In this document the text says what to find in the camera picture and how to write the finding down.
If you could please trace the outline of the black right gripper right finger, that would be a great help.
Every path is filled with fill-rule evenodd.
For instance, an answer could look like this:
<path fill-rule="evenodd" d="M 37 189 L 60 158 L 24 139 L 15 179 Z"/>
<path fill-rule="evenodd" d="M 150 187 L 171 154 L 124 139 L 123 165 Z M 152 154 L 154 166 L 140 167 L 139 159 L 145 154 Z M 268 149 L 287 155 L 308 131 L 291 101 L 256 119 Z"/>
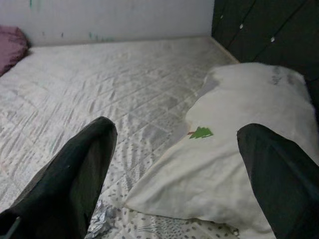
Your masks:
<path fill-rule="evenodd" d="M 293 141 L 261 124 L 237 132 L 253 193 L 278 239 L 319 237 L 319 167 Z"/>

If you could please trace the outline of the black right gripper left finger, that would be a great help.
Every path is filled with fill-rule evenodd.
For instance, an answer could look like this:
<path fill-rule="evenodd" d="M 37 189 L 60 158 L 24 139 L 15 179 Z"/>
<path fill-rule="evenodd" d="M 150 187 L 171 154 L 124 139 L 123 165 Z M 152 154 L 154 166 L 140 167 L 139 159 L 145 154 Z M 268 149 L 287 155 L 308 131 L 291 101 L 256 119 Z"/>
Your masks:
<path fill-rule="evenodd" d="M 83 239 L 117 143 L 115 124 L 91 121 L 0 215 L 3 239 Z"/>

